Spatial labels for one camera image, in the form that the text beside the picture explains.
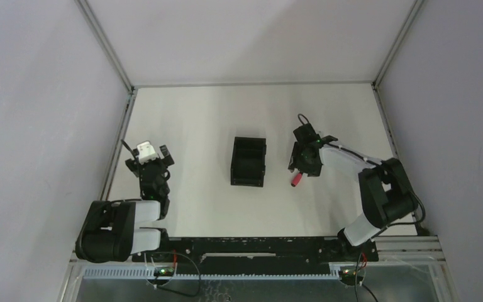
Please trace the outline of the red handled screwdriver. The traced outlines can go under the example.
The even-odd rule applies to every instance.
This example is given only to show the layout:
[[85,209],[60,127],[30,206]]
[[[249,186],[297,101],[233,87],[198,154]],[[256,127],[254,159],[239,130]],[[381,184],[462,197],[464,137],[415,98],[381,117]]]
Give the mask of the red handled screwdriver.
[[303,173],[302,172],[297,173],[291,181],[291,186],[297,187],[302,178],[303,178]]

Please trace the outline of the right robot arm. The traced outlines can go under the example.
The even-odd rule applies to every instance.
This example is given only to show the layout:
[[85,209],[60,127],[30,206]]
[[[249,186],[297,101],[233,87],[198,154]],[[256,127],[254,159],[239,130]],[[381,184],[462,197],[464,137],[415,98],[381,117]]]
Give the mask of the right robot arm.
[[394,225],[402,218],[425,207],[413,191],[406,171],[397,158],[376,159],[341,144],[331,136],[322,137],[310,123],[293,131],[295,142],[288,169],[296,175],[296,187],[303,176],[318,177],[324,167],[341,168],[357,179],[362,212],[338,232],[338,253],[347,261],[356,261],[364,251],[363,244]]

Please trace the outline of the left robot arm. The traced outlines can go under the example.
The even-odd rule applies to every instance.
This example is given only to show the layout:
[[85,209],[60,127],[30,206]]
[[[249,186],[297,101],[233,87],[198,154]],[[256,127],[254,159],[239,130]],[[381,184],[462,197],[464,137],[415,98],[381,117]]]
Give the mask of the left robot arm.
[[91,263],[124,262],[146,252],[154,261],[166,261],[171,245],[158,228],[141,223],[163,220],[170,206],[169,167],[174,164],[166,145],[155,149],[149,141],[130,150],[127,169],[138,179],[139,198],[93,201],[75,241],[75,254]]

